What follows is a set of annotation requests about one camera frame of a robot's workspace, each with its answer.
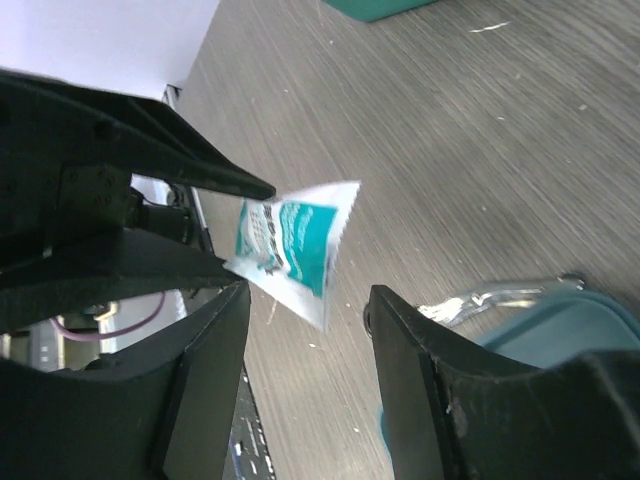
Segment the teal white sachet packet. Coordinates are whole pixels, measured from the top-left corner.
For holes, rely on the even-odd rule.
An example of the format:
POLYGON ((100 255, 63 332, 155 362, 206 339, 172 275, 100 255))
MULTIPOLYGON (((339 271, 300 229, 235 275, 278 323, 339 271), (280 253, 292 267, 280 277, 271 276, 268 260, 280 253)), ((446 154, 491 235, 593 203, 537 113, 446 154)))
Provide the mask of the teal white sachet packet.
POLYGON ((333 182, 245 199, 234 256, 224 268, 327 330, 339 246, 360 186, 358 180, 333 182))

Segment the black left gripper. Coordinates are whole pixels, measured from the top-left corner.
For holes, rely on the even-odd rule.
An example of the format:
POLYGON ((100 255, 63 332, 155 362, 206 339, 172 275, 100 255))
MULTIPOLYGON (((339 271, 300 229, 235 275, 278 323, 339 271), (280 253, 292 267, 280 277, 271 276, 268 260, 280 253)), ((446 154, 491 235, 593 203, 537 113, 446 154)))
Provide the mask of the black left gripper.
POLYGON ((161 101, 2 72, 3 333, 239 280, 220 258, 184 245, 189 214, 146 204, 135 175, 256 200, 276 193, 161 101))

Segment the black handled scissors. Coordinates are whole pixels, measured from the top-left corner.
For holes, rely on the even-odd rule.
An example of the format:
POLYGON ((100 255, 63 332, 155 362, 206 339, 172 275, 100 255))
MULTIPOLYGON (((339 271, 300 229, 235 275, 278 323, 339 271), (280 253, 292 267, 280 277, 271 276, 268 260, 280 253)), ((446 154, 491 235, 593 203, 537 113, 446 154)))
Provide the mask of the black handled scissors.
POLYGON ((585 278, 569 272, 557 277, 521 281, 483 283, 433 305, 418 305, 426 318, 445 326, 455 326, 494 307, 527 309, 541 298, 565 291, 581 291, 585 278))

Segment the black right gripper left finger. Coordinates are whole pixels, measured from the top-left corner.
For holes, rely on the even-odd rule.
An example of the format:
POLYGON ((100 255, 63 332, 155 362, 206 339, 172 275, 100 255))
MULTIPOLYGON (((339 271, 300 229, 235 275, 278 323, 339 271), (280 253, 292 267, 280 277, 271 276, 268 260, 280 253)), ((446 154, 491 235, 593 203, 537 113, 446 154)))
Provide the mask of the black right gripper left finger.
POLYGON ((219 479, 250 316, 237 282, 84 369, 1 364, 5 479, 219 479))

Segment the teal medicine kit box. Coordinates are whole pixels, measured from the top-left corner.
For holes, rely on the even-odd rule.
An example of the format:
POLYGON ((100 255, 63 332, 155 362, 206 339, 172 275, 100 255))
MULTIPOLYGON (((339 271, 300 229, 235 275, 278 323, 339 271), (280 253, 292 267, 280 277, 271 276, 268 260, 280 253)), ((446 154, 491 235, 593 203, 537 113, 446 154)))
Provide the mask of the teal medicine kit box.
POLYGON ((324 3, 353 20, 372 23, 430 5, 436 1, 437 0, 324 0, 324 3))

